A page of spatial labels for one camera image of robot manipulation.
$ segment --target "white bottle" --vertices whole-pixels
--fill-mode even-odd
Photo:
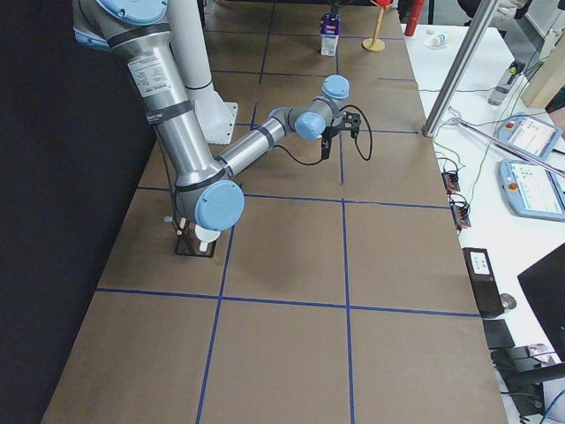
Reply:
[[[430,40],[430,47],[439,48],[444,47],[451,40],[449,33],[438,33]]]

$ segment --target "white pole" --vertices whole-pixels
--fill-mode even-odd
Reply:
[[[224,103],[214,91],[197,0],[169,0],[167,19],[172,29],[171,47],[188,98],[209,143],[229,144],[236,103]]]

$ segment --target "blue tape line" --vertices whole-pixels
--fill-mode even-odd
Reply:
[[[371,36],[363,36],[363,35],[340,35],[340,38],[353,38],[358,40],[364,40],[365,38],[371,38]],[[381,40],[396,40],[396,41],[404,41],[404,38],[398,37],[379,37]]]
[[[140,294],[146,296],[163,296],[163,297],[171,297],[171,298],[210,299],[210,300],[219,299],[219,296],[215,296],[214,294],[179,293],[173,291],[115,289],[109,287],[98,287],[96,288],[96,291],[106,292],[106,293]],[[334,309],[347,309],[347,305],[340,305],[337,303],[302,302],[298,300],[295,301],[295,300],[278,300],[278,299],[239,298],[234,296],[222,296],[222,300],[242,302],[242,303],[250,302],[250,303],[267,303],[271,305],[291,305],[298,307],[329,307]],[[480,314],[465,313],[465,312],[434,311],[434,310],[426,310],[426,309],[409,309],[409,308],[396,308],[396,307],[370,307],[366,305],[350,305],[349,309],[362,310],[362,311],[376,311],[376,312],[392,312],[399,314],[426,314],[426,315],[480,317]]]
[[[96,288],[97,292],[106,293],[127,293],[127,294],[145,294],[148,296],[165,296],[171,298],[191,298],[191,299],[218,299],[213,294],[197,294],[197,293],[178,293],[173,291],[150,291],[150,290],[135,290],[135,289],[112,289],[107,287]]]
[[[144,185],[138,185],[138,190],[150,190],[153,192],[169,192],[168,188],[163,188],[163,187],[147,187]]]
[[[273,28],[273,21],[275,20],[275,6],[276,6],[276,2],[273,2],[273,7],[271,8],[271,16],[268,21],[267,41],[265,42],[265,49],[263,50],[263,60],[261,62],[259,83],[263,82],[263,72],[265,71],[265,62],[267,61],[268,43],[271,38],[271,29]]]
[[[251,114],[251,123],[250,123],[250,127],[252,130],[255,129],[255,116],[257,115],[257,102],[255,102],[253,104],[253,113]]]
[[[344,309],[345,305],[336,303],[303,302],[299,300],[277,300],[277,299],[258,299],[258,298],[239,298],[235,296],[223,296],[223,300],[232,302],[267,303],[271,305],[291,305],[294,307],[329,307],[334,309]]]
[[[380,206],[394,206],[399,208],[427,208],[427,209],[449,209],[449,206],[438,205],[419,205],[417,203],[393,203],[388,201],[352,201],[347,199],[323,199],[317,197],[297,197],[297,196],[276,196],[271,194],[252,194],[245,193],[245,197],[253,197],[258,199],[277,199],[286,201],[326,201],[331,203],[351,203],[358,205],[380,205]]]
[[[270,194],[250,194],[245,193],[245,197],[255,197],[258,199],[280,199],[286,201],[328,201],[331,203],[341,203],[339,199],[319,199],[316,197],[294,197],[294,196],[275,196]]]
[[[345,280],[345,318],[347,322],[347,362],[350,381],[350,422],[355,424],[355,390],[353,385],[353,348],[351,342],[351,310],[350,310],[350,274],[347,251],[347,219],[345,202],[342,199],[342,227],[343,227],[343,274]]]
[[[422,315],[442,315],[442,316],[461,316],[466,318],[480,318],[480,314],[474,314],[472,312],[433,311],[427,309],[406,309],[401,307],[364,307],[360,305],[351,305],[350,309],[357,311],[393,312],[399,314],[422,314]]]
[[[218,73],[245,73],[248,75],[260,75],[261,72],[254,72],[254,71],[226,71],[223,69],[211,69],[211,72],[218,72]]]
[[[228,31],[224,29],[204,29],[205,33],[221,33],[221,34],[251,34],[251,35],[267,35],[259,31]]]
[[[335,49],[335,73],[339,75],[339,45]]]
[[[377,80],[383,80],[383,81],[416,81],[413,78],[384,78],[384,77],[379,77],[377,78]]]
[[[218,322],[220,321],[220,309],[222,308],[222,295],[223,288],[226,284],[226,275],[228,273],[228,265],[230,263],[231,245],[233,242],[233,234],[235,227],[231,228],[230,240],[228,241],[228,250],[226,252],[226,261],[223,264],[222,284],[220,285],[220,293],[218,294],[218,303],[215,308],[214,325],[212,326],[212,336],[210,337],[210,345],[208,346],[208,355],[206,358],[206,367],[204,368],[204,377],[202,379],[202,388],[200,390],[200,400],[198,403],[198,411],[196,413],[196,424],[200,424],[202,418],[202,409],[204,407],[204,397],[206,396],[206,387],[208,383],[208,373],[210,371],[210,363],[212,362],[212,353],[214,351],[215,334],[218,329]]]
[[[345,164],[343,161],[343,139],[342,132],[339,132],[339,174],[340,174],[340,184],[343,186],[345,183]]]
[[[344,202],[351,204],[358,204],[358,205],[394,206],[398,208],[449,209],[449,206],[418,205],[417,203],[393,203],[388,201],[344,201]]]
[[[369,130],[359,130],[362,133],[369,133]],[[404,131],[404,130],[375,130],[372,129],[371,133],[391,133],[391,134],[418,134],[418,131]]]
[[[271,35],[281,35],[287,37],[320,37],[320,34],[272,33]]]
[[[318,73],[288,73],[288,72],[263,72],[263,75],[279,75],[284,77],[313,77],[326,78],[329,75],[321,75]]]

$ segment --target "light blue joint cap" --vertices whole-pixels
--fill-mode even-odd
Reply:
[[[224,231],[244,212],[245,197],[233,181],[216,181],[200,195],[194,208],[196,223],[207,230]]]
[[[132,25],[159,22],[167,11],[168,0],[96,0],[114,18]]]
[[[333,99],[347,99],[350,96],[350,82],[341,75],[331,75],[324,80],[322,92]]]
[[[73,29],[74,29],[74,39],[81,46],[88,47],[90,49],[109,51],[109,45],[106,42],[106,40],[104,40],[103,38],[95,37],[89,33],[80,31],[77,28],[73,28]]]
[[[317,113],[304,112],[298,117],[294,129],[303,139],[314,140],[326,129],[326,121]]]

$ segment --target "white container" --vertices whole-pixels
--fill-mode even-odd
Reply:
[[[451,35],[449,33],[437,33],[431,39],[428,40],[426,46],[430,49],[443,49],[448,46],[451,41]]]

